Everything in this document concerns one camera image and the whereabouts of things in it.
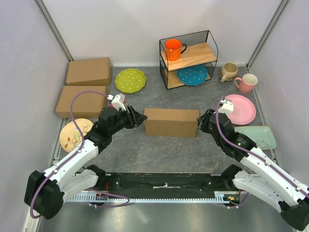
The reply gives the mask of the large cardboard box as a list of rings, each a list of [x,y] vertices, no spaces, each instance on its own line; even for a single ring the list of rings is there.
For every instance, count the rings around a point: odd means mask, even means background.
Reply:
[[[194,138],[199,110],[145,108],[147,136]]]

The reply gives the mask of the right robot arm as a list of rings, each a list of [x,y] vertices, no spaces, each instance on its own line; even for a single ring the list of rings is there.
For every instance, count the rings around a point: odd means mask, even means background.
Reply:
[[[248,136],[236,132],[224,113],[208,109],[197,119],[226,155],[253,170],[258,178],[237,166],[221,178],[226,190],[244,190],[275,208],[283,220],[298,231],[309,224],[309,188],[273,162]]]

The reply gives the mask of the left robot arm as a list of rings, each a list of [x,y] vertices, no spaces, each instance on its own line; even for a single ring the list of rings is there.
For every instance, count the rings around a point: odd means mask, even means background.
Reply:
[[[30,174],[24,197],[24,202],[30,207],[30,216],[51,219],[72,196],[92,187],[103,189],[106,185],[104,176],[90,169],[80,174],[76,172],[102,152],[112,142],[114,134],[123,128],[136,128],[146,119],[147,116],[130,105],[119,110],[106,107],[73,151],[45,171],[35,170]]]

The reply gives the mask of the closed cardboard box front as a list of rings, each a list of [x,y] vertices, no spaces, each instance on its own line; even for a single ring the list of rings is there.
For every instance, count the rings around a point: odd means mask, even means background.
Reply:
[[[73,98],[87,90],[97,91],[108,95],[109,90],[105,86],[64,86],[56,106],[56,114],[61,118],[70,118],[70,105]],[[85,93],[79,96],[73,104],[73,117],[97,118],[103,108],[107,106],[106,97],[96,93]]]

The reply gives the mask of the closed cardboard box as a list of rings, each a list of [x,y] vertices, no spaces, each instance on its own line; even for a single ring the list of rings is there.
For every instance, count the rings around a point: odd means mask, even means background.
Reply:
[[[56,106],[56,114],[61,118],[70,118],[70,105],[73,98],[87,90],[97,91],[108,95],[109,90],[105,86],[64,86]],[[97,118],[103,108],[107,106],[106,97],[96,93],[85,93],[79,96],[73,104],[73,117]]]
[[[109,86],[111,82],[109,57],[70,61],[68,64],[68,86]]]

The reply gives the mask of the closed cardboard box rear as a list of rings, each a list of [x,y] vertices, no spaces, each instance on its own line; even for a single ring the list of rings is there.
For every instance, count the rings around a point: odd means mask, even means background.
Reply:
[[[111,82],[109,57],[70,61],[68,64],[68,86],[109,86]]]

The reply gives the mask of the green dotted plate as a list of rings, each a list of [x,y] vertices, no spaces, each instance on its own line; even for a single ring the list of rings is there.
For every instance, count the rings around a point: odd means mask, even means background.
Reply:
[[[126,69],[121,71],[115,78],[116,88],[123,93],[135,93],[140,91],[146,84],[146,76],[139,69]]]

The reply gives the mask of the pink round plate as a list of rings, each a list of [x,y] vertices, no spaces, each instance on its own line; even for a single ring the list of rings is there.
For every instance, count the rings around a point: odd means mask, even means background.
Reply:
[[[253,122],[256,108],[248,98],[238,94],[227,95],[225,98],[232,101],[234,105],[234,111],[228,115],[233,124],[247,125]]]

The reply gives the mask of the blue dotted plate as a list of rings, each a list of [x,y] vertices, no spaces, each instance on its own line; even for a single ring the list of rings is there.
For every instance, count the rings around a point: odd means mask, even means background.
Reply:
[[[208,70],[204,65],[182,68],[176,71],[180,82],[187,86],[198,86],[208,78]]]

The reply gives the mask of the beige ceramic mug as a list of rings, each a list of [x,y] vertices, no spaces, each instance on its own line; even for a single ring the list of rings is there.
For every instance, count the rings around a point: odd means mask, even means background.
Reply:
[[[221,82],[232,81],[238,74],[238,67],[234,63],[226,63],[221,68]]]

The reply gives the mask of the pink mug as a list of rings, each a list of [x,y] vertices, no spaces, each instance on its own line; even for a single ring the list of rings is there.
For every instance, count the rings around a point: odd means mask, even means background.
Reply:
[[[242,78],[236,77],[234,80],[236,87],[242,94],[247,94],[253,90],[255,85],[258,83],[258,79],[253,74],[245,74]]]

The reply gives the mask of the mint rectangular plate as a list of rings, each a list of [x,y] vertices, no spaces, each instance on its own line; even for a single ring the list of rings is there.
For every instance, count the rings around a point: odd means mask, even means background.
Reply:
[[[234,127],[236,132],[242,133],[253,140],[262,150],[272,150],[277,147],[274,134],[268,126]]]

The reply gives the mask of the beige bird plate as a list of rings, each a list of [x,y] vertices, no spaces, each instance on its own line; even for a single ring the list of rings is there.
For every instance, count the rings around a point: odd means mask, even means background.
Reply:
[[[85,136],[93,126],[93,122],[85,118],[76,119],[75,122],[83,133],[83,136]],[[82,142],[82,137],[73,122],[68,123],[62,129],[59,135],[59,141],[61,147],[67,153],[70,153]]]

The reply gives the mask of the orange mug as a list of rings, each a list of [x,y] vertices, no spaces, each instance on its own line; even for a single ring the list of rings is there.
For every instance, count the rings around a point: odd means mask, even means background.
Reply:
[[[169,39],[165,42],[165,52],[169,61],[176,61],[187,49],[187,44],[178,39]]]

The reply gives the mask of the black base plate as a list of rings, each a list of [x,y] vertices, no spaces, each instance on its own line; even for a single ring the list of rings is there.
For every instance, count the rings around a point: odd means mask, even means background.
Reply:
[[[199,173],[104,173],[99,172],[92,189],[121,195],[129,199],[200,199],[213,198],[215,192],[232,193],[237,200],[239,190],[227,174]]]

